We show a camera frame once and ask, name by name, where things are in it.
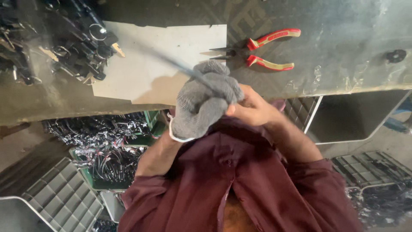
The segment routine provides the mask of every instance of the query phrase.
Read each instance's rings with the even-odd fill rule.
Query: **gray knit glove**
[[[210,125],[219,120],[226,112],[228,104],[235,104],[244,98],[237,80],[228,76],[229,68],[216,60],[198,64],[194,69],[213,86],[223,98],[213,92],[196,78],[191,77],[178,94],[176,116],[170,122],[170,135],[174,140],[187,142],[202,137]]]

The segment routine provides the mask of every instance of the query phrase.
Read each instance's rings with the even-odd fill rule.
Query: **red pliers handle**
[[[281,37],[286,37],[286,36],[299,37],[300,34],[301,34],[301,31],[299,29],[296,29],[296,28],[283,29],[283,30],[275,31],[275,32],[272,32],[268,35],[265,35],[265,36],[259,38],[258,40],[252,40],[251,38],[249,38],[247,46],[248,46],[249,50],[254,50],[258,47],[261,47],[261,46],[269,43],[270,41],[275,40],[275,39],[278,39],[278,38],[281,38]],[[271,63],[269,61],[266,61],[266,60],[264,60],[260,57],[254,56],[254,55],[250,55],[247,58],[246,63],[247,63],[248,66],[251,66],[252,64],[257,63],[258,65],[264,66],[268,69],[277,70],[277,71],[291,70],[291,69],[293,69],[293,67],[295,67],[294,63],[275,64],[275,63]]]

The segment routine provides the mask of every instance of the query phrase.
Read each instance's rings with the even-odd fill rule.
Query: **person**
[[[142,155],[118,231],[362,231],[331,162],[276,107],[238,86],[244,99],[205,135],[182,143],[167,130]]]

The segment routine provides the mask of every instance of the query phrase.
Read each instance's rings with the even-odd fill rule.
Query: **cardboard sheet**
[[[139,27],[105,21],[109,31],[119,38],[125,58],[114,55],[105,67],[106,78],[93,84],[99,97],[131,100],[132,104],[175,105],[176,97],[188,77],[155,57],[142,54],[135,40],[176,57],[190,67],[222,55],[209,51],[226,47],[226,25]]]

